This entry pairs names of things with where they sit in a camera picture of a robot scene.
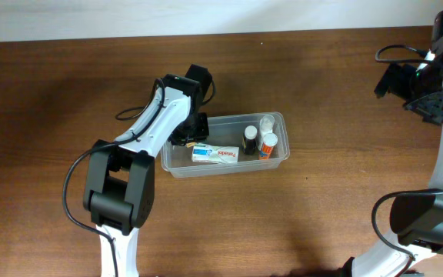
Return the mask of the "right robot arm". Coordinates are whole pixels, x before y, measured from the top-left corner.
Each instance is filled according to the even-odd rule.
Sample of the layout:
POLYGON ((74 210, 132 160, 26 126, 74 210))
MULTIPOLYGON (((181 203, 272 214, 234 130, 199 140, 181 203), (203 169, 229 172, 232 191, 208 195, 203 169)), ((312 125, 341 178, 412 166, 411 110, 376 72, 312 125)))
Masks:
POLYGON ((375 88, 381 98, 391 93, 404 100, 404 109, 425 122, 441 126, 438 157, 428 187, 382 196, 371 211, 378 241, 338 270, 340 276, 407 276, 418 262, 443 254, 443 11, 435 17, 429 50, 417 59, 388 59, 375 88))

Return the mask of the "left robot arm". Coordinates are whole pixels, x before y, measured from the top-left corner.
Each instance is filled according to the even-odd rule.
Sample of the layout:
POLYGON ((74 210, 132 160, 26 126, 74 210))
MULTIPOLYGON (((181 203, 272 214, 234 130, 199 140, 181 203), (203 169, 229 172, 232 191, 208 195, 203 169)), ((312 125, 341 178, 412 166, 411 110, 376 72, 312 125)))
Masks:
POLYGON ((155 197, 155 158, 166 142, 185 146, 209 136, 200 108, 214 89, 211 73, 191 65, 155 80, 136 122, 113 142, 98 140, 88 162, 83 206, 101 237, 102 275, 136 276, 136 245, 155 197))

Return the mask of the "dark bottle white cap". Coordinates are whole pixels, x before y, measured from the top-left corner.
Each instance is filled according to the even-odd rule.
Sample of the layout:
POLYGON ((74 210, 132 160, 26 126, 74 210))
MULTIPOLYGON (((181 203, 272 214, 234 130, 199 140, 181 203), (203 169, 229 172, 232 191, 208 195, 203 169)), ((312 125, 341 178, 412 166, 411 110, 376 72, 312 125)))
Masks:
POLYGON ((255 126, 249 125, 244 130, 242 148, 246 155, 253 155, 256 149, 256 137, 258 130, 255 126))

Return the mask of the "white spray bottle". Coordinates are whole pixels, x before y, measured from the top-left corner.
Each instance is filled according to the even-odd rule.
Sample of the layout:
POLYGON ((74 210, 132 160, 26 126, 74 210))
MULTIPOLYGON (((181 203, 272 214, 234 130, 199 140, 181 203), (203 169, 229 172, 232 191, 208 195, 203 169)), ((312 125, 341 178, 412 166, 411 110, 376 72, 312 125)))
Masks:
POLYGON ((260 120, 257 137, 258 149, 261 149, 264 137, 269 133, 273 133, 274 124, 275 118, 272 115, 264 115, 260 120))

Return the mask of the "orange tube white cap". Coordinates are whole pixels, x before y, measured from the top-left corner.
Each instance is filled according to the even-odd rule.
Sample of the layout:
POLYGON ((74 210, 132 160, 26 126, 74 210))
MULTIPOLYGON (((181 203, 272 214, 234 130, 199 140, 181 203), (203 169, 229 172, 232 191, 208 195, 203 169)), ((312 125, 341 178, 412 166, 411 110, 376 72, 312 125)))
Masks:
POLYGON ((275 133, 266 134, 261 141, 258 159, 267 160, 270 158, 274 147, 278 144, 278 136, 275 133))

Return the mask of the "white Panadol medicine box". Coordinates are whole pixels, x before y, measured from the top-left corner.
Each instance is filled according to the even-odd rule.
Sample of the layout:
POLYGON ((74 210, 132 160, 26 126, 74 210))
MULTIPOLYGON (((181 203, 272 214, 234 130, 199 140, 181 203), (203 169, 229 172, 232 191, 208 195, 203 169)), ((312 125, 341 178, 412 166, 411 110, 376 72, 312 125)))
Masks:
POLYGON ((192 149, 193 162, 230 164, 238 161, 239 147, 195 144, 192 149))

